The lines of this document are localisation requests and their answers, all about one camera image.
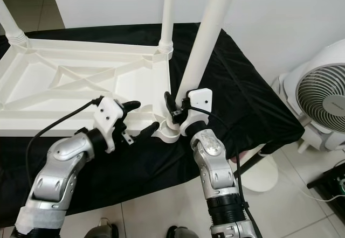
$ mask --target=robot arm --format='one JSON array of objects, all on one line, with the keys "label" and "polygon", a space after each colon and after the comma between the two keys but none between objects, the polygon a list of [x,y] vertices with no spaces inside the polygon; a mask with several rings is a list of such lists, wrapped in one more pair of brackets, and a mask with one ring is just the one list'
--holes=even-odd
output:
[{"label": "robot arm", "polygon": [[155,122],[136,137],[126,132],[123,120],[139,106],[137,101],[120,104],[103,97],[94,115],[94,129],[82,128],[73,137],[63,138],[49,148],[47,162],[20,209],[11,237],[59,237],[78,173],[84,165],[98,152],[112,152],[119,143],[132,145],[150,137],[159,127]]},{"label": "robot arm", "polygon": [[211,217],[212,238],[260,238],[260,231],[248,219],[248,203],[240,195],[238,184],[226,160],[224,144],[207,127],[212,107],[212,91],[192,90],[182,100],[180,110],[169,93],[165,93],[172,122],[180,124],[183,136],[190,136],[194,159],[200,169],[204,196]]}]

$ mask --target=white pole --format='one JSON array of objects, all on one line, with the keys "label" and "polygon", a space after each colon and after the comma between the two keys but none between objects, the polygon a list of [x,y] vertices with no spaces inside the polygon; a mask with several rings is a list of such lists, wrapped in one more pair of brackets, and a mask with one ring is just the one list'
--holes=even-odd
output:
[{"label": "white pole", "polygon": [[164,0],[162,34],[158,44],[158,50],[169,53],[169,59],[173,55],[174,5],[174,0]]},{"label": "white pole", "polygon": [[20,45],[26,43],[27,37],[16,24],[3,0],[0,0],[0,24],[4,27],[6,37],[10,44]]},{"label": "white pole", "polygon": [[185,98],[187,91],[198,88],[231,1],[209,0],[177,92],[178,106],[181,106],[181,99]]}]

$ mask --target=white fan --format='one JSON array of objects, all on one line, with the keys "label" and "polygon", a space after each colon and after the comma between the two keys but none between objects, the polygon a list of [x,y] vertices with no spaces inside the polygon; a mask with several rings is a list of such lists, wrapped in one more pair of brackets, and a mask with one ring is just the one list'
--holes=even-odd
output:
[{"label": "white fan", "polygon": [[299,152],[309,145],[321,151],[345,148],[345,40],[280,75],[272,87],[305,126]]}]

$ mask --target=black cloth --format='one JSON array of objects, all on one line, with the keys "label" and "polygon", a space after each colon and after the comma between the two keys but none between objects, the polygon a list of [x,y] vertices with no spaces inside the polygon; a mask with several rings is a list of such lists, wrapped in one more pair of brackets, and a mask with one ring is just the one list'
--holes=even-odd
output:
[{"label": "black cloth", "polygon": [[[175,24],[174,54],[169,61],[171,92],[175,96],[198,30],[198,24]],[[161,25],[125,25],[31,32],[36,39],[95,41],[134,45],[157,45]],[[8,49],[0,37],[0,57]],[[212,112],[230,128],[210,117],[209,127],[224,137],[227,157],[235,152],[267,144],[271,153],[298,140],[303,127],[280,101],[270,86],[242,54],[235,42],[221,31],[201,80],[200,88],[213,91]],[[59,138],[41,138],[33,149],[31,168],[36,172],[45,163],[50,145]],[[25,137],[0,138],[0,227],[13,225],[26,200]],[[68,214],[117,204],[151,192],[184,183],[199,175],[189,139],[174,144],[150,138],[140,146],[99,153],[81,170]]]}]

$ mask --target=white round base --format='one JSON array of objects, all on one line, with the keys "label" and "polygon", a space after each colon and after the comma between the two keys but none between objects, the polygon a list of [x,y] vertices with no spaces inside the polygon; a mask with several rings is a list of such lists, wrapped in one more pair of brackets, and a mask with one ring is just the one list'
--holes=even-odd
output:
[{"label": "white round base", "polygon": [[[241,159],[241,165],[249,160],[257,151],[261,149],[259,146],[247,152]],[[230,166],[236,169],[236,164],[232,161]],[[266,156],[256,165],[251,167],[241,175],[242,186],[255,192],[265,192],[271,190],[278,182],[278,168],[272,156]]]}]

